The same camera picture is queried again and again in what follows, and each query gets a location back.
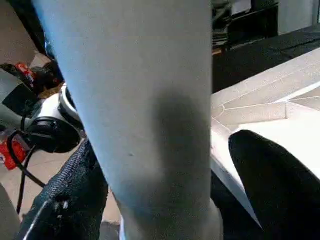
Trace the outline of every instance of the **black cloth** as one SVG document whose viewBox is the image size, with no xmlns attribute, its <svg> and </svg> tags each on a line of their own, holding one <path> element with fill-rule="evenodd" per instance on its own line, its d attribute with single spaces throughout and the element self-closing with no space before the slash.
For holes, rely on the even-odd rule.
<svg viewBox="0 0 320 240">
<path fill-rule="evenodd" d="M 98 240 L 108 184 L 85 140 L 35 198 L 16 240 Z"/>
<path fill-rule="evenodd" d="M 320 24 L 213 56 L 213 93 L 320 48 Z"/>
<path fill-rule="evenodd" d="M 319 239 L 320 181 L 309 169 L 249 130 L 232 135 L 229 150 L 266 240 Z"/>
</svg>

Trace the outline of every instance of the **wall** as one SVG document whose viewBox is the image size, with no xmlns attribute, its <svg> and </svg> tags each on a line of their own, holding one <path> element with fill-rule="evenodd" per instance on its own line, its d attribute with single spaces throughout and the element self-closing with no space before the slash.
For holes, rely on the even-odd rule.
<svg viewBox="0 0 320 240">
<path fill-rule="evenodd" d="M 13 8 L 6 0 L 0 0 L 0 64 L 30 64 L 36 50 Z"/>
<path fill-rule="evenodd" d="M 318 10 L 319 0 L 279 0 L 279 34 L 315 24 Z"/>
</svg>

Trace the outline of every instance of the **black fabric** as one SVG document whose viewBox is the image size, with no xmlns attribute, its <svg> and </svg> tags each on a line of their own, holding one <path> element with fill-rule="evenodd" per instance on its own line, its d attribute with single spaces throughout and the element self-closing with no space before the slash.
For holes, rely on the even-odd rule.
<svg viewBox="0 0 320 240">
<path fill-rule="evenodd" d="M 320 181 L 298 159 L 248 130 L 229 150 L 265 239 L 319 239 Z"/>
<path fill-rule="evenodd" d="M 35 198 L 16 239 L 98 240 L 107 196 L 108 184 L 85 140 Z"/>
<path fill-rule="evenodd" d="M 213 93 L 320 48 L 320 24 L 213 56 Z"/>
<path fill-rule="evenodd" d="M 224 240 L 262 240 L 263 231 L 212 172 L 211 199 L 221 212 Z"/>
</svg>

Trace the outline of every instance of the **floor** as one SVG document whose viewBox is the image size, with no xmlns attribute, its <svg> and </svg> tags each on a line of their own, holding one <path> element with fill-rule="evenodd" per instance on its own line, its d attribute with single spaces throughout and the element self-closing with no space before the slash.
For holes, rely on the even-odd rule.
<svg viewBox="0 0 320 240">
<path fill-rule="evenodd" d="M 60 170 L 60 168 L 69 159 L 73 152 L 74 151 L 64 154 L 49 154 L 43 151 L 38 151 L 32 156 L 28 170 L 37 178 L 46 183 Z M 6 189 L 14 206 L 17 206 L 18 202 L 20 181 L 21 171 L 19 169 L 15 169 L 10 172 L 5 172 L 3 168 L 0 169 L 0 182 Z M 26 214 L 29 211 L 35 197 L 41 192 L 41 190 L 42 189 L 38 185 L 26 178 L 20 219 L 22 219 L 23 214 Z M 107 229 L 109 227 L 106 222 L 118 224 L 120 223 L 120 219 L 121 215 L 115 198 L 112 193 L 109 193 L 106 207 L 103 213 L 102 222 L 104 223 L 102 224 L 101 229 Z"/>
</svg>

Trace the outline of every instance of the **red object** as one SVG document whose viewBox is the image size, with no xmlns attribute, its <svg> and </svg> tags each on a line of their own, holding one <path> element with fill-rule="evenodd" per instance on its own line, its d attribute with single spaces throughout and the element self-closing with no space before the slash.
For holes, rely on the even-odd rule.
<svg viewBox="0 0 320 240">
<path fill-rule="evenodd" d="M 12 148 L 18 160 L 22 163 L 27 156 L 26 151 L 17 141 L 12 142 Z M 13 170 L 17 167 L 9 153 L 7 141 L 0 144 L 0 155 L 3 155 L 4 165 L 8 170 Z"/>
<path fill-rule="evenodd" d="M 15 66 L 29 79 L 31 86 L 34 87 L 34 82 L 36 79 L 34 72 L 31 71 L 27 65 L 21 62 L 17 63 Z"/>
</svg>

